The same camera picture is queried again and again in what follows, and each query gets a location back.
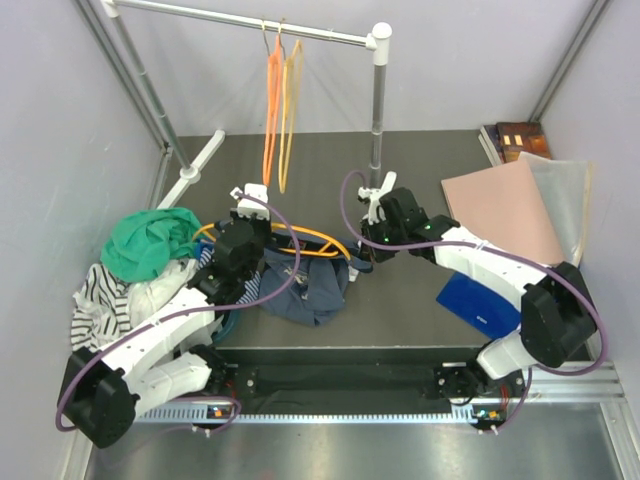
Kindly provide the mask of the yellow orange plastic hanger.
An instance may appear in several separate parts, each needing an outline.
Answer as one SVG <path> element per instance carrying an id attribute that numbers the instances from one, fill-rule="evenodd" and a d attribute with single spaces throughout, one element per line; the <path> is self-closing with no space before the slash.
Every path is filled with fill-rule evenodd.
<path id="1" fill-rule="evenodd" d="M 343 242 L 337 240 L 336 238 L 307 227 L 293 225 L 291 229 L 296 234 L 304 234 L 310 237 L 310 240 L 303 241 L 305 245 L 310 245 L 312 242 L 318 243 L 320 240 L 324 241 L 323 245 L 313 250 L 302 248 L 302 256 L 335 258 L 338 255 L 343 255 L 347 260 L 351 259 L 351 251 L 344 245 Z M 192 235 L 191 240 L 194 242 L 203 240 L 205 243 L 215 244 L 217 237 L 211 233 L 212 230 L 222 232 L 222 224 L 220 222 L 205 224 Z"/>

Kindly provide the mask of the navy blue tank top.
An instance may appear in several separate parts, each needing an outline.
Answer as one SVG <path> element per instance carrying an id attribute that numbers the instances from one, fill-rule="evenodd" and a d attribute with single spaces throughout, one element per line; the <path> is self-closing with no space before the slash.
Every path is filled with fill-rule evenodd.
<path id="1" fill-rule="evenodd" d="M 318 327 L 332 320 L 345 307 L 345 293 L 351 278 L 370 273 L 373 265 L 360 257 L 360 244 L 345 240 L 351 259 L 302 256 L 295 268 L 295 255 L 274 247 L 264 251 L 260 306 L 268 313 Z"/>

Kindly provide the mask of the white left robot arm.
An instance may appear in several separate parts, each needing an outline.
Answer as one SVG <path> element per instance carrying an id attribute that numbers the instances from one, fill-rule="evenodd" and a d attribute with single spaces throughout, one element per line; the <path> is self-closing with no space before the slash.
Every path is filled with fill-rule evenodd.
<path id="1" fill-rule="evenodd" d="M 69 357 L 55 415 L 59 430 L 69 420 L 72 429 L 106 448 L 150 410 L 185 394 L 212 397 L 224 390 L 226 366 L 211 347 L 194 345 L 172 355 L 188 337 L 207 332 L 217 312 L 240 308 L 271 239 L 267 186 L 248 183 L 230 194 L 237 206 L 210 260 L 130 333 Z"/>

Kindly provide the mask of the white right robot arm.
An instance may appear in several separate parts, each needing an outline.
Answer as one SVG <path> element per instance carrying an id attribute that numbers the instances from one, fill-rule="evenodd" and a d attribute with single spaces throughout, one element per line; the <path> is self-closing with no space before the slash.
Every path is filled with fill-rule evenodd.
<path id="1" fill-rule="evenodd" d="M 515 328 L 482 348 L 467 370 L 474 393 L 490 395 L 504 377 L 534 365 L 556 369 L 598 331 L 597 311 L 576 266 L 541 265 L 481 240 L 447 216 L 428 217 L 404 187 L 362 187 L 358 199 L 368 208 L 362 242 L 375 261 L 406 251 L 478 283 L 518 313 Z"/>

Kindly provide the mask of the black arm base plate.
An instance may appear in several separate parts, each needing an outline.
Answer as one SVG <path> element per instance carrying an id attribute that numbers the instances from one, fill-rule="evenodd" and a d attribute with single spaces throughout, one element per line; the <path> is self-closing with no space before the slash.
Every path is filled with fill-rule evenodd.
<path id="1" fill-rule="evenodd" d="M 226 386 L 248 414 L 445 413 L 455 403 L 498 407 L 524 391 L 524 376 L 502 380 L 473 367 L 467 347 L 222 347 Z"/>

